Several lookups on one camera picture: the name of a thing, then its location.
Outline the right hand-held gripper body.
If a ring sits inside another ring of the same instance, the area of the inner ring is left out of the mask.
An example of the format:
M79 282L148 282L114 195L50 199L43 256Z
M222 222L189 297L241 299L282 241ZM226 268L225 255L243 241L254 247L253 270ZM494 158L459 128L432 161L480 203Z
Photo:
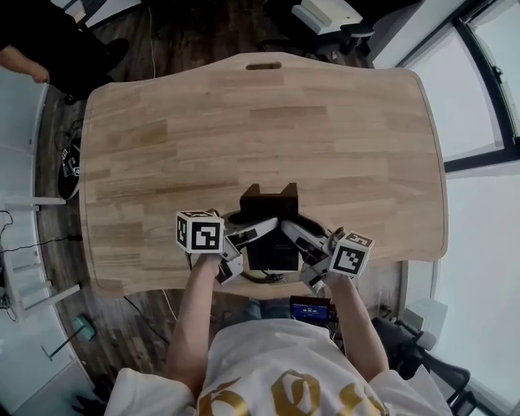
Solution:
M357 278L364 271L374 246L370 237L343 227L325 232L323 252L326 257L321 261L303 261L300 274L300 280L314 293L323 286L330 272Z

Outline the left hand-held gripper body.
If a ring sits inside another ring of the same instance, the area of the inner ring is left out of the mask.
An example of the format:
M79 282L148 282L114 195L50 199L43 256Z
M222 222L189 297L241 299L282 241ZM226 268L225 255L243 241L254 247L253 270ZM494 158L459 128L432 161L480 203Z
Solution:
M178 211L175 216L175 239L187 254L219 255L217 281L221 285L243 272L243 256L226 235L224 219L215 212Z

